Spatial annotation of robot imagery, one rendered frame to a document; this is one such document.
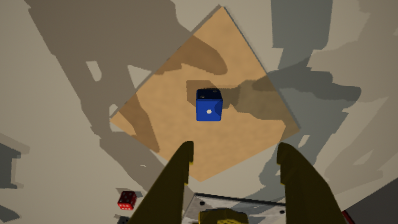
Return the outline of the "red die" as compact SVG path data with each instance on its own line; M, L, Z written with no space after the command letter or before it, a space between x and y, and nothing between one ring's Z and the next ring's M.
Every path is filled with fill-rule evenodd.
M118 205L123 210L133 210L137 197L132 191L123 191L118 200Z

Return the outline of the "tan flat mat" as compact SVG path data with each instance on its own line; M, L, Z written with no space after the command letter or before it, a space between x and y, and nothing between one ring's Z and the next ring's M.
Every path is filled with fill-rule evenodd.
M220 90L220 121L196 120L197 90ZM167 161L193 141L199 182L300 132L223 6L110 122Z

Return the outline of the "blue die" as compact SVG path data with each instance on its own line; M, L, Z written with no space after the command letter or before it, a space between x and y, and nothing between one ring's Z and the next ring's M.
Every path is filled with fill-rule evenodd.
M196 91L196 120L220 121L223 99L220 90Z

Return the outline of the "white die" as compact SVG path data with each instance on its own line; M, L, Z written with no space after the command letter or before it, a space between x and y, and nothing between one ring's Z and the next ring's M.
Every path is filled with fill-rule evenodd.
M117 224L126 224L130 218L120 217Z

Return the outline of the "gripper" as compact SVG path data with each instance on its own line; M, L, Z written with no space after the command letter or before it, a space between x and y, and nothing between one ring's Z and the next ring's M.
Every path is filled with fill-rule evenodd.
M127 224L182 224L184 185L193 165L194 142L184 142L160 173ZM292 145L277 150L285 185L286 224L347 224L323 177Z

